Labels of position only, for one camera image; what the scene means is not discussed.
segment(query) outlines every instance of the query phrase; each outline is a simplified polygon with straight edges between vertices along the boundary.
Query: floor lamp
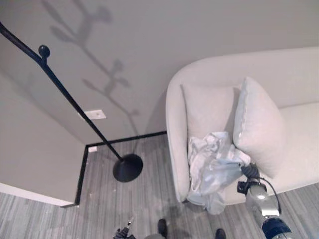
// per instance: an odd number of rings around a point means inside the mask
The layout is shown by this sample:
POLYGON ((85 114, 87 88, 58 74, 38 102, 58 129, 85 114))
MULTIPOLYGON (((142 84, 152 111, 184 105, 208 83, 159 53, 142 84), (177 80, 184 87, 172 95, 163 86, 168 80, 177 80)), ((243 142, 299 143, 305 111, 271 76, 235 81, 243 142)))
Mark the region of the floor lamp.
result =
POLYGON ((87 117, 81 107, 76 103, 70 93, 66 90, 63 84, 59 81, 50 67, 47 65, 46 60, 50 56, 50 50, 47 46, 41 45, 39 47, 39 54, 36 54, 27 45, 25 45, 21 40, 19 40, 15 35, 13 35, 5 26, 0 22, 0 33, 16 45, 25 54, 31 57, 48 75, 52 82, 57 86, 60 92, 65 96, 65 98, 70 102, 70 104, 75 108, 75 110, 83 117, 85 122, 92 128, 92 130, 102 139, 102 141, 109 147, 109 149, 115 154, 118 161, 113 167, 113 175, 116 180, 120 182, 129 182, 134 180, 139 176, 143 168, 143 162, 140 157, 135 154, 128 154, 121 157, 116 150, 111 146, 111 144, 106 140, 102 133, 96 128, 93 122, 87 117))

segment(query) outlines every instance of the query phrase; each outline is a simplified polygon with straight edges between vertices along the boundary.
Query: wall outlet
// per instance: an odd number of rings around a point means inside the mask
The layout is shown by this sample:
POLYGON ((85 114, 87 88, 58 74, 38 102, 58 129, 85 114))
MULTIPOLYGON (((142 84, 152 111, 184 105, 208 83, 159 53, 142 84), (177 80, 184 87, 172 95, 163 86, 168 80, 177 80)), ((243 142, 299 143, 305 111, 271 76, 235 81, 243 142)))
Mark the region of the wall outlet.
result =
POLYGON ((88 148, 88 152, 89 153, 93 153, 93 152, 96 152, 96 151, 98 151, 98 147, 97 146, 93 146, 93 147, 89 147, 88 148))
POLYGON ((93 111, 85 111, 84 112, 87 117, 90 120, 100 120, 100 119, 106 119, 105 114, 103 113, 102 110, 93 110, 93 111))

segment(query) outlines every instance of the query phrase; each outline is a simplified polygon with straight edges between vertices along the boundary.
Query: shoe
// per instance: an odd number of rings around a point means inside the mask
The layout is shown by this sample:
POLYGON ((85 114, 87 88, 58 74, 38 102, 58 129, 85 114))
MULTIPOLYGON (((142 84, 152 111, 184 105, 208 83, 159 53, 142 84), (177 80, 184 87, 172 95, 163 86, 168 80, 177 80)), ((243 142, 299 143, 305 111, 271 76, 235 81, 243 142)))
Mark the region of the shoe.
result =
POLYGON ((226 239, 226 233, 223 228, 217 229, 215 239, 226 239))
POLYGON ((165 238, 167 237, 167 223, 163 218, 158 221, 158 233, 165 238))

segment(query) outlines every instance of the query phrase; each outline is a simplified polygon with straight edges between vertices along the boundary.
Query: lamp base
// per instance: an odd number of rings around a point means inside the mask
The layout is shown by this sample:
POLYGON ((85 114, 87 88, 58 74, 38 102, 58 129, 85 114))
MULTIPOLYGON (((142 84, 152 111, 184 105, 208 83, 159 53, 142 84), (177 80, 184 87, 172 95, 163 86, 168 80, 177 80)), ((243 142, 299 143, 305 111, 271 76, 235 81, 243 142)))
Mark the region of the lamp base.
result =
POLYGON ((113 175, 119 182, 130 182, 136 179, 142 171, 143 162, 135 154, 122 157, 123 161, 117 161, 113 167, 113 175))

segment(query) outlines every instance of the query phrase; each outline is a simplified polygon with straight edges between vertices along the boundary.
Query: gray carpet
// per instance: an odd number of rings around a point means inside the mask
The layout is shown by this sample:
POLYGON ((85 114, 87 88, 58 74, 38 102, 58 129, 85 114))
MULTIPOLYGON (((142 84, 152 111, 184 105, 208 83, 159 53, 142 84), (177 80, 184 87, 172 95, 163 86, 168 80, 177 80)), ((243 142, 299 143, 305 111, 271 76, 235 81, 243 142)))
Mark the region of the gray carpet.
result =
MULTIPOLYGON (((217 228, 228 239, 264 239, 244 204, 226 207, 218 216, 175 199, 167 136, 114 144, 121 155, 135 151, 144 161, 141 175, 116 182, 116 158, 105 146, 89 153, 79 207, 63 209, 0 194, 1 239, 111 239, 117 227, 134 216, 137 239, 155 233, 157 220, 168 221, 169 239, 212 239, 217 228)), ((296 238, 319 239, 319 184, 280 194, 283 218, 296 238)))

